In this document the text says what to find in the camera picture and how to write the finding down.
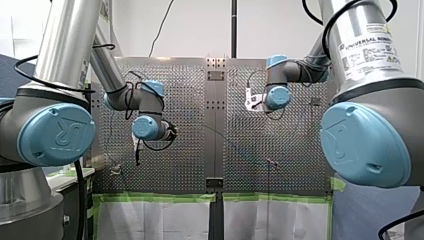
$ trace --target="black cable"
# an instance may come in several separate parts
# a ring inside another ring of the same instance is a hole
[[[151,47],[151,49],[150,49],[149,57],[151,57],[151,56],[152,56],[153,49],[155,48],[155,43],[156,43],[156,41],[158,40],[158,38],[159,38],[159,36],[160,36],[160,33],[162,32],[163,24],[165,23],[165,20],[166,20],[166,18],[168,17],[169,10],[171,9],[171,6],[172,6],[172,4],[173,4],[173,3],[174,3],[174,0],[171,0],[171,2],[170,2],[170,3],[169,3],[169,5],[168,5],[168,9],[166,10],[165,16],[164,16],[164,17],[163,17],[163,19],[162,19],[162,23],[160,24],[158,34],[156,35],[156,38],[155,38],[155,39],[153,40],[153,42],[152,42],[152,47]]]
[[[378,231],[378,239],[384,240],[384,233],[393,228],[394,226],[422,216],[424,216],[424,210],[418,211],[416,213],[411,213],[403,218],[400,218],[396,221],[387,224],[386,226],[382,227],[380,231]]]
[[[84,175],[82,172],[82,167],[77,160],[74,162],[75,165],[75,171],[77,173],[77,180],[78,180],[78,199],[79,199],[79,216],[78,216],[78,230],[77,230],[77,240],[82,240],[84,237],[84,225],[85,225],[85,219],[87,218],[87,212],[86,212],[86,189],[84,184]]]
[[[35,56],[32,56],[32,57],[24,58],[24,59],[22,59],[22,60],[17,61],[17,62],[15,63],[15,65],[14,65],[14,69],[15,69],[15,71],[16,71],[19,75],[21,75],[21,76],[23,76],[23,77],[25,77],[25,78],[28,78],[28,79],[30,79],[30,80],[32,80],[32,81],[34,81],[34,82],[37,82],[37,83],[43,84],[43,85],[44,85],[44,86],[46,86],[46,87],[50,87],[50,88],[54,88],[54,89],[62,89],[62,90],[67,90],[67,91],[71,91],[71,92],[89,93],[89,94],[91,94],[91,93],[95,93],[95,92],[96,92],[96,91],[94,91],[94,90],[85,90],[85,89],[78,89],[78,88],[71,88],[71,87],[66,87],[66,86],[56,85],[56,84],[54,84],[54,83],[51,83],[51,82],[48,82],[48,81],[41,80],[41,79],[38,79],[38,78],[36,78],[36,77],[30,76],[30,75],[28,75],[27,73],[25,73],[24,71],[22,71],[22,70],[19,68],[19,66],[21,66],[22,64],[24,64],[24,63],[26,63],[26,62],[29,62],[29,61],[32,61],[32,60],[37,59],[37,58],[38,58],[38,55],[35,55]]]
[[[161,105],[162,105],[162,111],[165,109],[165,102],[163,101],[163,97],[156,91],[156,89],[152,88],[151,86],[149,86],[147,83],[143,82],[143,78],[136,74],[134,71],[128,71],[128,73],[131,73],[132,75],[138,77],[138,79],[140,80],[140,82],[138,82],[135,85],[135,88],[138,88],[139,84],[145,86],[146,88],[148,88],[150,91],[153,92],[153,94],[158,98],[158,100],[160,101]]]
[[[163,148],[153,148],[153,147],[147,145],[146,141],[143,140],[144,146],[146,146],[148,149],[155,151],[155,152],[160,152],[160,151],[163,151],[163,150],[169,148],[172,145],[172,143],[174,143],[174,139],[169,141],[169,143]]]
[[[125,92],[125,120],[129,120],[134,112],[134,110],[131,109],[131,102],[134,98],[134,83],[132,82],[126,82],[127,84],[129,84],[131,87],[129,89],[127,89],[127,91]]]
[[[306,0],[302,0],[302,6],[303,6],[303,10],[305,10],[306,14],[312,19],[314,20],[316,23],[318,23],[319,25],[323,25],[322,20],[320,20],[319,18],[317,18],[310,10],[308,7],[308,4],[306,3]]]
[[[116,48],[115,44],[112,44],[112,43],[107,43],[107,44],[102,44],[102,45],[94,45],[93,46],[94,49],[96,49],[96,48],[104,48],[104,47],[107,47],[109,50],[113,50],[113,49]]]
[[[137,147],[135,148],[135,165],[140,166],[140,141],[141,139],[138,139]]]
[[[396,0],[389,0],[392,3],[392,12],[387,17],[386,21],[390,22],[392,18],[395,16],[397,9],[398,9],[398,3]],[[324,28],[324,32],[322,34],[322,48],[325,52],[325,55],[327,55],[328,59],[331,60],[330,57],[330,50],[328,48],[328,43],[330,42],[330,31],[333,28],[334,24],[336,24],[337,20],[342,16],[345,12],[350,10],[353,7],[358,6],[359,4],[375,4],[374,2],[370,2],[367,0],[353,0],[351,2],[346,3],[339,11],[337,11],[328,21],[327,25]]]

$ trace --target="robot end effector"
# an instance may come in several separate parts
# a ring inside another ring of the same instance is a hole
[[[124,87],[118,92],[104,95],[104,104],[111,110],[137,110],[132,132],[143,141],[173,141],[177,128],[162,118],[164,109],[163,84],[147,80],[139,82],[135,88]]]
[[[285,109],[292,99],[289,83],[302,83],[309,87],[313,83],[325,81],[330,60],[319,46],[316,44],[311,54],[303,60],[288,59],[285,55],[269,57],[266,61],[267,83],[264,93],[252,95],[250,82],[247,82],[247,110],[271,113]]]

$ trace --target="pegboard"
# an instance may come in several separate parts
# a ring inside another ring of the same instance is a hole
[[[101,123],[98,147],[103,158],[96,174],[95,191],[204,193],[204,59],[194,60],[190,65],[184,60],[164,63],[147,58],[123,58],[118,63],[126,81],[139,80],[127,74],[132,70],[144,79],[164,84],[163,117],[178,127],[178,137],[161,152],[144,147],[140,152],[141,165],[136,166],[131,127],[137,111],[130,120],[125,120],[124,113],[98,106],[100,121],[97,122]],[[154,148],[161,148],[162,144],[149,143]],[[117,165],[120,174],[111,173]]]
[[[327,83],[305,87],[289,83],[292,100],[285,112],[245,110],[249,76],[252,94],[264,91],[264,60],[227,61],[227,119],[224,147],[224,191],[283,192],[324,195],[332,174],[322,152],[319,130],[328,108]]]
[[[178,127],[179,135],[163,152],[143,149],[137,167],[131,136],[137,114],[127,121],[124,113],[105,108],[100,104],[103,90],[94,81],[98,94],[93,95],[92,110],[100,126],[92,151],[95,192],[204,193],[207,177],[223,177],[224,192],[311,196],[330,191],[332,172],[319,141],[327,84],[290,84],[293,99],[282,119],[273,121],[244,107],[246,81],[254,71],[253,93],[263,92],[265,60],[227,59],[219,68],[222,81],[208,79],[216,66],[203,58],[119,58],[118,64],[123,75],[133,70],[164,83],[164,117]],[[128,75],[126,80],[138,79]],[[278,166],[269,168],[268,160]],[[121,173],[111,174],[117,165]]]

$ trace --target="metal frame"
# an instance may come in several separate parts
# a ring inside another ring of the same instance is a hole
[[[227,91],[232,91],[231,84],[228,81],[232,81],[231,77],[234,74],[233,72],[229,72],[231,68],[234,67],[244,67],[249,69],[262,69],[265,68],[265,60],[263,59],[256,59],[256,60],[247,60],[247,59],[223,59],[223,58],[138,58],[138,57],[130,57],[130,58],[116,58],[118,64],[122,66],[127,67],[139,67],[141,65],[143,66],[170,66],[170,65],[179,65],[179,66],[199,66],[203,68],[204,74],[203,79],[201,81],[204,81],[204,102],[202,103],[203,106],[203,120],[204,122],[202,125],[204,126],[202,131],[204,134],[204,189],[198,189],[196,191],[185,191],[184,189],[179,189],[176,191],[173,190],[155,190],[152,189],[152,191],[155,192],[162,192],[162,193],[204,193],[204,192],[220,192],[223,191],[226,192],[249,192],[249,191],[267,191],[266,188],[256,188],[251,190],[235,190],[234,188],[227,188],[226,183],[226,170],[225,170],[225,159],[227,150],[226,148],[228,146],[226,143],[226,138],[228,134],[227,129],[227,115],[228,115],[228,99],[231,98],[231,95],[227,95]],[[97,93],[92,96],[91,100],[91,107],[92,107],[92,114],[94,119],[100,119],[101,117],[101,108],[103,107],[102,101],[103,101],[103,92],[100,88],[100,84],[98,83],[98,80],[96,77],[93,77],[92,82],[93,88],[97,90]],[[321,104],[326,105],[329,102],[329,97],[332,95],[327,92],[327,96],[319,96],[321,98]],[[123,131],[130,132],[130,128],[128,129],[122,129]],[[92,159],[93,159],[93,166],[96,168],[102,168],[104,166],[96,166],[96,163],[104,162],[103,159],[103,153],[100,146],[99,141],[99,131],[98,131],[98,138],[96,138],[95,143],[93,144],[93,150],[92,150]],[[326,165],[325,169],[322,169],[323,175],[322,177],[327,177],[332,175],[332,171],[328,165]],[[271,174],[271,180],[274,179],[272,182],[273,184],[278,178],[279,173]],[[209,183],[207,181],[223,181],[224,188],[216,187],[208,185]],[[331,186],[330,186],[330,180],[326,181],[325,186],[322,189],[314,189],[311,188],[308,190],[308,188],[305,188],[304,190],[299,191],[287,191],[287,189],[284,190],[284,188],[279,190],[278,187],[271,187],[269,189],[272,192],[277,193],[290,193],[290,194],[300,194],[300,195],[315,195],[315,196],[324,196],[331,194]]]

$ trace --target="wall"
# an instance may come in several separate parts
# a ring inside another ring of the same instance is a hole
[[[300,0],[238,1],[238,57],[284,53],[305,56],[322,27],[303,12]],[[399,1],[390,26],[405,71],[417,72],[420,0]],[[113,25],[124,56],[147,56],[169,0],[113,1]],[[381,1],[386,13],[390,3]],[[319,14],[318,1],[309,1]],[[222,57],[231,49],[231,0],[177,0],[156,42],[153,56]]]
[[[49,0],[0,0],[0,54],[17,59],[37,55],[50,5]],[[109,39],[109,24],[104,18],[99,24]]]
[[[309,1],[319,13],[318,1]],[[381,0],[386,15],[389,1]],[[422,77],[424,3],[398,1],[390,23],[407,74]],[[169,0],[115,0],[113,25],[124,56],[147,56]],[[303,12],[300,0],[238,1],[238,57],[266,58],[284,53],[305,56],[322,27]],[[177,0],[153,56],[221,57],[230,55],[231,0]],[[335,240],[373,240],[383,225],[409,213],[417,188],[382,190],[348,184],[336,193]]]

